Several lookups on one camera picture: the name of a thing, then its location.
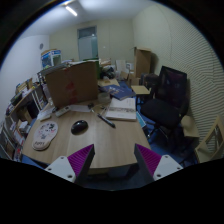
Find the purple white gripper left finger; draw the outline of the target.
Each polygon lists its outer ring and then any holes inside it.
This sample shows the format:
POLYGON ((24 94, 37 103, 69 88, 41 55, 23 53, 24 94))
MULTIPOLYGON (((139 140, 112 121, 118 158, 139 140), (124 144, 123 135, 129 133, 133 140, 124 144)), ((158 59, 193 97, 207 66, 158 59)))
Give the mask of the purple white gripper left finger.
POLYGON ((46 171, 72 183, 80 183, 88 173, 95 155, 94 145, 86 146, 70 156, 59 156, 46 171))

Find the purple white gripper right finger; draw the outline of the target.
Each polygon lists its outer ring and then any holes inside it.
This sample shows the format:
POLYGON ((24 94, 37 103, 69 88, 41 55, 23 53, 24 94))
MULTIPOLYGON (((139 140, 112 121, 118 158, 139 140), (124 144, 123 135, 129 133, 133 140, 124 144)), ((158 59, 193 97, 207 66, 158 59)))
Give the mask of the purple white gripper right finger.
POLYGON ((136 144, 134 154, 145 180, 159 180, 182 169, 169 155, 159 155, 142 145, 136 144))

